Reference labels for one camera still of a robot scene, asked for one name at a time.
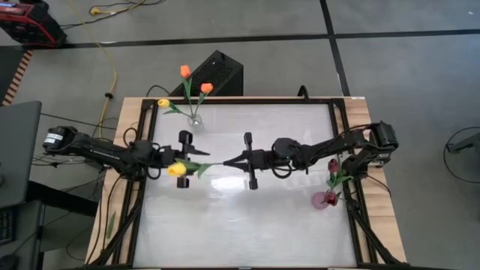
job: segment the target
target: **red equipment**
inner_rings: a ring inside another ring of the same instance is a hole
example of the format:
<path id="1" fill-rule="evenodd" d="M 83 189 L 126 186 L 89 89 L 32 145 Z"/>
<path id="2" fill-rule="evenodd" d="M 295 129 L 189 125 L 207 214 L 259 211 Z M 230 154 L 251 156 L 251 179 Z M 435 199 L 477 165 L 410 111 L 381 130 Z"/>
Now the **red equipment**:
<path id="1" fill-rule="evenodd" d="M 25 45 L 60 47 L 67 35 L 48 14 L 48 4 L 0 2 L 0 27 Z"/>

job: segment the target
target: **orange tulip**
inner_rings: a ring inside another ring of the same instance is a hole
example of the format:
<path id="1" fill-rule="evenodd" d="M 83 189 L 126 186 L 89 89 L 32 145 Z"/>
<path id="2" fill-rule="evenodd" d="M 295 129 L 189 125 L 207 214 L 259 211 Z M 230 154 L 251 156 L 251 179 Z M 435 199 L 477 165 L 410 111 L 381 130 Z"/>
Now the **orange tulip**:
<path id="1" fill-rule="evenodd" d="M 190 68 L 187 65 L 182 65 L 180 67 L 180 75 L 184 78 L 187 78 L 190 76 Z"/>
<path id="2" fill-rule="evenodd" d="M 200 91 L 202 91 L 203 94 L 208 94 L 213 90 L 213 85 L 211 83 L 202 83 L 202 86 L 200 86 Z"/>

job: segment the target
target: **clear glass vase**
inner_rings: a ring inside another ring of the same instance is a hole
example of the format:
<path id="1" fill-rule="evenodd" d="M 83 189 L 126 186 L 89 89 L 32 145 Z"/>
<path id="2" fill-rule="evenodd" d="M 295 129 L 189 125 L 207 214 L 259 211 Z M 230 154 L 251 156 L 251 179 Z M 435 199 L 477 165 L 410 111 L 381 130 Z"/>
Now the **clear glass vase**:
<path id="1" fill-rule="evenodd" d="M 200 114 L 196 114 L 194 117 L 188 117 L 187 123 L 192 127 L 193 130 L 200 130 L 203 128 L 203 120 Z"/>

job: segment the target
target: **keyboard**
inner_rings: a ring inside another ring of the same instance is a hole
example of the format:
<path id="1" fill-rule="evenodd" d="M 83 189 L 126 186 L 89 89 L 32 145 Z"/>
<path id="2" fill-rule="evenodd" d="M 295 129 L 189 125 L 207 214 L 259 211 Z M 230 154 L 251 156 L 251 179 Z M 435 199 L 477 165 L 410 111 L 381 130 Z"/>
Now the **keyboard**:
<path id="1" fill-rule="evenodd" d="M 14 240 L 14 210 L 0 209 L 0 245 Z"/>

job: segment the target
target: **glass vase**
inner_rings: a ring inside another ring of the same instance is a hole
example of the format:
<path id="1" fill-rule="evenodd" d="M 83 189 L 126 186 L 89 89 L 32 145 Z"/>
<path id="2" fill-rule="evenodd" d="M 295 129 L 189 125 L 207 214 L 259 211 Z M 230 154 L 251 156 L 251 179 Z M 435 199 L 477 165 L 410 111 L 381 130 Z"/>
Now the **glass vase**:
<path id="1" fill-rule="evenodd" d="M 316 209 L 323 210 L 329 207 L 329 204 L 325 202 L 325 192 L 317 192 L 312 196 L 312 205 Z"/>
<path id="2" fill-rule="evenodd" d="M 203 128 L 203 120 L 200 114 L 196 114 L 194 117 L 190 116 L 187 118 L 187 123 L 192 127 L 192 130 L 199 131 Z"/>

